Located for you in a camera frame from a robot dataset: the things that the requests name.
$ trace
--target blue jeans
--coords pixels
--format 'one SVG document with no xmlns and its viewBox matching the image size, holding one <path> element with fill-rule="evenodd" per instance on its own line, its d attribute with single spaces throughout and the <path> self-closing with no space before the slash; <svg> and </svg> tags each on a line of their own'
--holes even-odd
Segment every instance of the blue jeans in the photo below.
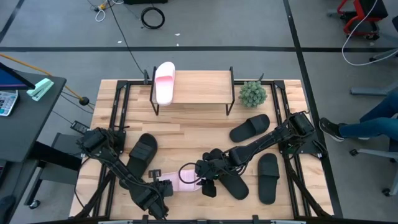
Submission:
<svg viewBox="0 0 398 224">
<path fill-rule="evenodd" d="M 340 134 L 344 138 L 369 138 L 385 134 L 398 141 L 398 119 L 391 118 L 396 113 L 398 113 L 398 91 L 393 91 L 365 114 L 359 120 L 359 124 L 340 127 Z"/>
</svg>

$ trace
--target desk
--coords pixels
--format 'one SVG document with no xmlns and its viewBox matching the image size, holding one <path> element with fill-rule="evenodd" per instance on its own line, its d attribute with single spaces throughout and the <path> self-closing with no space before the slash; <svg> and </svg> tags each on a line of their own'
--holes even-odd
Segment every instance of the desk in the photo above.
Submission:
<svg viewBox="0 0 398 224">
<path fill-rule="evenodd" d="M 91 122 L 91 128 L 108 128 L 112 105 L 115 96 L 117 80 L 102 80 L 96 101 L 96 108 Z M 239 96 L 239 85 L 235 85 L 235 94 Z M 285 80 L 285 89 L 292 113 L 307 110 L 305 97 L 300 80 Z M 239 144 L 229 139 L 231 129 L 244 122 L 247 118 L 265 113 L 271 124 L 266 133 L 277 126 L 271 87 L 266 87 L 267 100 L 256 109 L 244 108 L 239 100 L 229 116 L 225 115 L 224 105 L 181 105 L 175 104 L 162 108 L 161 114 L 156 116 L 148 101 L 150 85 L 132 85 L 129 92 L 129 103 L 126 113 L 127 137 L 121 160 L 127 164 L 129 153 L 141 134 L 151 133 L 158 142 L 157 155 L 151 162 L 149 169 L 162 169 L 163 173 L 175 172 L 186 162 L 196 162 L 204 152 L 218 147 L 227 150 L 233 146 L 245 145 L 259 138 L 248 139 Z M 277 90 L 279 104 L 282 97 Z M 276 201 L 272 205 L 264 205 L 257 194 L 257 162 L 264 153 L 277 155 L 280 179 L 277 183 Z M 300 155 L 303 176 L 308 190 L 317 202 L 328 213 L 333 213 L 330 197 L 326 186 L 325 176 L 319 159 L 311 155 Z M 77 194 L 83 203 L 87 202 L 96 190 L 101 164 L 96 160 L 89 160 L 80 170 L 76 187 Z M 196 192 L 175 192 L 172 197 L 165 198 L 169 207 L 168 220 L 191 219 L 251 219 L 252 215 L 259 215 L 260 219 L 291 219 L 293 218 L 289 196 L 289 188 L 285 166 L 277 145 L 254 156 L 243 175 L 249 187 L 249 195 L 244 200 L 234 199 L 226 189 L 216 181 L 217 196 L 209 198 Z M 104 214 L 105 201 L 108 191 L 105 190 L 100 208 L 100 215 Z M 303 215 L 303 203 L 299 191 L 296 190 L 300 214 Z M 76 198 L 73 199 L 70 215 L 81 210 Z M 121 188 L 118 181 L 115 185 L 114 198 L 111 206 L 110 219 L 138 219 L 147 214 L 137 207 L 131 200 L 129 192 Z"/>
<path fill-rule="evenodd" d="M 37 155 L 32 149 L 39 144 L 36 140 L 66 83 L 66 79 L 59 77 L 24 72 L 18 74 L 32 83 L 49 78 L 54 85 L 38 102 L 27 95 L 26 90 L 19 91 L 19 102 L 12 114 L 0 117 L 0 127 L 2 127 L 0 159 L 10 161 L 7 163 L 5 177 L 0 186 L 0 198 L 7 195 L 15 196 L 16 204 L 11 216 L 39 164 L 38 158 L 32 158 L 32 154 Z"/>
</svg>

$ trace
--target wooden shelf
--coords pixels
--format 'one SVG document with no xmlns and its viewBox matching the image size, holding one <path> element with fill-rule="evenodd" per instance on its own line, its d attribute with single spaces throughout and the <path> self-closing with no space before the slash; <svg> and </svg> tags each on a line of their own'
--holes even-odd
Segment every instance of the wooden shelf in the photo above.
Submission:
<svg viewBox="0 0 398 224">
<path fill-rule="evenodd" d="M 152 100 L 156 102 L 155 93 Z M 232 100 L 231 71 L 175 71 L 172 103 L 231 104 Z"/>
</svg>

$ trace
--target white cable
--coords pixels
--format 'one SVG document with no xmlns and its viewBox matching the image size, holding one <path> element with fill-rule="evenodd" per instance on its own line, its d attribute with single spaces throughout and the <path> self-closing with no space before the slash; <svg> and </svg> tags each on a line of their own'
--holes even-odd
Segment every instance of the white cable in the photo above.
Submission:
<svg viewBox="0 0 398 224">
<path fill-rule="evenodd" d="M 98 19 L 98 15 L 99 15 L 101 12 L 104 13 L 104 17 L 102 17 L 102 19 Z M 105 17 L 106 17 L 105 11 L 102 10 L 102 9 L 100 9 L 100 10 L 97 12 L 97 15 L 95 16 L 95 21 L 97 21 L 97 22 L 102 22 L 102 21 L 105 19 Z"/>
<path fill-rule="evenodd" d="M 346 62 L 349 63 L 350 65 L 354 65 L 354 66 L 370 65 L 370 64 L 375 63 L 375 62 L 380 62 L 381 60 L 387 59 L 387 58 L 389 58 L 389 57 L 391 57 L 391 56 L 393 56 L 393 55 L 395 55 L 395 54 L 398 53 L 398 50 L 396 50 L 394 53 L 388 55 L 387 57 L 377 59 L 377 60 L 375 60 L 375 61 L 373 61 L 373 62 L 361 63 L 361 64 L 354 64 L 354 63 L 349 62 L 349 61 L 347 60 L 347 58 L 346 58 L 346 55 L 344 54 L 344 48 L 346 47 L 346 44 L 348 43 L 349 39 L 350 39 L 351 36 L 354 34 L 356 28 L 358 28 L 358 26 L 361 25 L 361 23 L 362 23 L 363 21 L 365 21 L 365 19 L 368 18 L 368 16 L 372 13 L 372 11 L 373 11 L 374 7 L 376 6 L 377 2 L 378 2 L 378 0 L 376 0 L 376 1 L 374 2 L 374 5 L 373 5 L 372 9 L 371 9 L 371 10 L 369 11 L 369 13 L 365 16 L 365 18 L 363 18 L 363 20 L 361 20 L 361 22 L 359 22 L 359 24 L 356 25 L 356 27 L 353 29 L 353 31 L 351 31 L 351 33 L 349 34 L 349 36 L 348 36 L 346 42 L 344 43 L 343 47 L 341 48 L 341 53 L 343 54 L 344 60 L 346 60 Z"/>
<path fill-rule="evenodd" d="M 124 3 L 124 1 L 121 1 L 121 2 L 117 2 L 117 1 L 118 0 L 116 0 L 116 1 L 112 0 L 112 2 L 115 3 L 115 4 L 123 4 Z"/>
</svg>

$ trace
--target teal stapler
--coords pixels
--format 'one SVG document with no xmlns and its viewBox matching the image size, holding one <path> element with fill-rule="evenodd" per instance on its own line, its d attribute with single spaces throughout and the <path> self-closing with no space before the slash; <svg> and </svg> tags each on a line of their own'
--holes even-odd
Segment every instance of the teal stapler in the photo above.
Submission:
<svg viewBox="0 0 398 224">
<path fill-rule="evenodd" d="M 34 101 L 39 101 L 52 85 L 54 85 L 53 81 L 44 78 L 42 81 L 36 83 L 36 88 L 34 90 L 28 90 L 26 93 L 31 96 Z"/>
</svg>

